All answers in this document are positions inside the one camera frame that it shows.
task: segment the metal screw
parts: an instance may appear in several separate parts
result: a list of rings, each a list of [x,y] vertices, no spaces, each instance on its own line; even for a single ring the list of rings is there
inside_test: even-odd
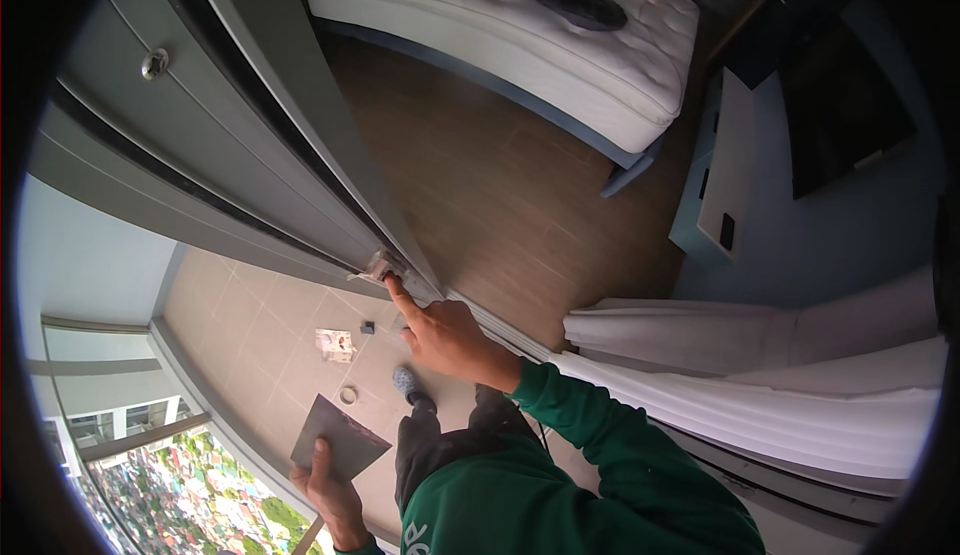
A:
[[[147,57],[143,57],[143,62],[140,63],[140,73],[148,81],[157,80],[163,75],[163,72],[167,71],[169,66],[170,54],[167,53],[167,50],[153,49],[150,53],[147,53]]]

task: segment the television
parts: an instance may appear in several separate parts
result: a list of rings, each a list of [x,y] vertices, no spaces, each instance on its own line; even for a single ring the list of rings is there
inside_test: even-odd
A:
[[[877,164],[916,132],[894,86],[839,15],[800,36],[778,71],[794,200]]]

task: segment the wooden floor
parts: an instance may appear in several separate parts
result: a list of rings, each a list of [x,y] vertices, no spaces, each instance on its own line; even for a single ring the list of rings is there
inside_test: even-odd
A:
[[[570,309],[669,297],[684,254],[667,234],[699,106],[646,173],[603,199],[610,161],[526,108],[356,39],[321,44],[441,282],[551,349],[569,346]]]

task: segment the person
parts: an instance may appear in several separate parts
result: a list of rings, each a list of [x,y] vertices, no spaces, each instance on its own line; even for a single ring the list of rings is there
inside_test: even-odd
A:
[[[404,369],[394,384],[413,405],[397,436],[401,555],[737,553],[762,555],[743,504],[643,409],[488,339],[459,301],[420,308],[388,274],[414,362],[475,383],[468,428],[441,433],[437,407]],[[599,467],[598,498],[554,465],[519,409]],[[382,553],[351,482],[330,475],[318,439],[312,468],[290,479],[317,508],[338,553]]]

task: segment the power cord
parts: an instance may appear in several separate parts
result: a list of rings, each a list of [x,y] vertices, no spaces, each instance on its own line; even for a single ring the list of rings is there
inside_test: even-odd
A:
[[[540,440],[543,441],[543,448],[546,450],[546,454],[550,454],[550,447],[546,445],[546,432],[544,431],[544,425],[539,421],[536,423],[540,427]]]

